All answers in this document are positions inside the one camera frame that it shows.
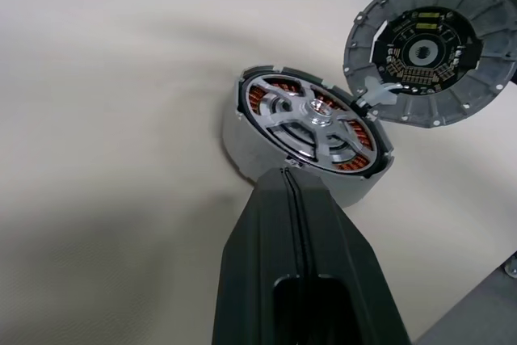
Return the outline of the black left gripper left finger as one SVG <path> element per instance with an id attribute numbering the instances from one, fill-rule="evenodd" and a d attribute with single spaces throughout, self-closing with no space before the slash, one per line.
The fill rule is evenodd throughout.
<path id="1" fill-rule="evenodd" d="M 300 320 L 301 257 L 285 171 L 259 178 L 224 246 L 214 344 L 294 344 Z"/>

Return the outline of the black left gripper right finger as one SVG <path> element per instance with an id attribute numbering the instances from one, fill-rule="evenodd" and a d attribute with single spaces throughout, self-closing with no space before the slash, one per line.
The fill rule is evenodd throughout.
<path id="1" fill-rule="evenodd" d="M 405 325 L 366 238 L 322 181 L 284 170 L 305 269 L 301 344 L 403 344 Z"/>

